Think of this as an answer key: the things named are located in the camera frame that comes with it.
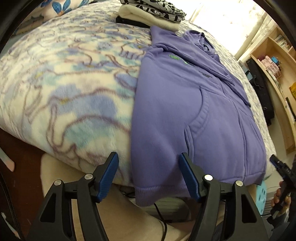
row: bed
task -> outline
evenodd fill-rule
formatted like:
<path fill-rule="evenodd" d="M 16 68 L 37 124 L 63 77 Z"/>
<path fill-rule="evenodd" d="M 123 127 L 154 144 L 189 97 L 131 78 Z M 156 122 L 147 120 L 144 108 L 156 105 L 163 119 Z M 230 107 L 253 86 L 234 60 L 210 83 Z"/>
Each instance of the bed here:
<path fill-rule="evenodd" d="M 141 59 L 150 30 L 115 22 L 119 0 L 82 6 L 18 40 L 0 59 L 0 127 L 83 172 L 111 151 L 114 183 L 132 186 L 130 130 Z M 178 35 L 204 32 L 221 62 L 243 84 L 262 134 L 268 178 L 275 147 L 262 107 L 232 54 L 210 33 L 184 20 Z"/>

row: hand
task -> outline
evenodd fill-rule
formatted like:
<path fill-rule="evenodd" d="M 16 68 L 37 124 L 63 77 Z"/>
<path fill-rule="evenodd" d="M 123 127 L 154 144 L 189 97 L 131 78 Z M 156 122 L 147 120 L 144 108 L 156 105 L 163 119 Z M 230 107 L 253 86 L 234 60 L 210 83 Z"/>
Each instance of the hand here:
<path fill-rule="evenodd" d="M 284 181 L 281 181 L 279 183 L 280 187 L 282 187 Z M 276 203 L 279 203 L 279 197 L 281 196 L 281 189 L 279 188 L 276 193 L 274 194 L 274 198 L 271 200 L 271 206 L 274 207 Z M 284 214 L 287 209 L 290 208 L 291 205 L 291 197 L 290 196 L 286 196 L 285 198 L 285 205 L 283 207 L 283 209 L 279 212 L 279 215 Z"/>

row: metal screw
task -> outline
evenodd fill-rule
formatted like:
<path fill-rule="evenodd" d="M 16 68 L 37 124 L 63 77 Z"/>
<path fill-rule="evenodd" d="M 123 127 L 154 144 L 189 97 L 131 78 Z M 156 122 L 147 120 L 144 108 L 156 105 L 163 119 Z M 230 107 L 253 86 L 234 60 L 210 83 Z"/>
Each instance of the metal screw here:
<path fill-rule="evenodd" d="M 242 181 L 238 180 L 235 182 L 235 184 L 238 185 L 239 187 L 242 187 L 244 183 Z"/>
<path fill-rule="evenodd" d="M 84 178 L 85 178 L 86 180 L 90 180 L 90 179 L 93 178 L 93 175 L 92 175 L 91 173 L 89 173 L 89 174 L 86 174 L 86 175 L 84 176 Z"/>
<path fill-rule="evenodd" d="M 208 181 L 211 181 L 213 180 L 213 177 L 209 174 L 205 175 L 205 179 L 208 180 Z"/>
<path fill-rule="evenodd" d="M 62 184 L 62 181 L 61 180 L 55 180 L 54 181 L 54 185 L 55 186 L 59 186 L 59 185 L 61 185 Z"/>

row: purple hoodie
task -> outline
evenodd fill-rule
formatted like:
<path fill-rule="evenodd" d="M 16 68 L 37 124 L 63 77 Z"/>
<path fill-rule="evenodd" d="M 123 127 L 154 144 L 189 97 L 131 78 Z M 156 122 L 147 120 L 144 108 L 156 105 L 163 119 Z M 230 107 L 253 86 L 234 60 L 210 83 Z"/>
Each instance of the purple hoodie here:
<path fill-rule="evenodd" d="M 153 26 L 151 35 L 131 128 L 137 204 L 189 196 L 178 166 L 182 152 L 220 181 L 261 183 L 265 147 L 241 82 L 203 33 L 178 37 Z"/>

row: reddish brown floor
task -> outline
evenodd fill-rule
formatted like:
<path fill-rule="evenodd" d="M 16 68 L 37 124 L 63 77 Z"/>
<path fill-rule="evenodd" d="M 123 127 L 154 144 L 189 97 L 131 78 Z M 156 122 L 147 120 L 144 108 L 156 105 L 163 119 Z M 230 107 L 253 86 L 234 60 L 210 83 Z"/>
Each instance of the reddish brown floor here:
<path fill-rule="evenodd" d="M 15 171 L 11 172 L 0 160 L 0 171 L 9 188 L 21 229 L 27 236 L 43 200 L 40 159 L 44 152 L 2 129 L 0 129 L 0 147 L 15 162 Z M 0 193 L 0 211 L 7 215 L 9 222 L 13 223 L 3 193 Z"/>

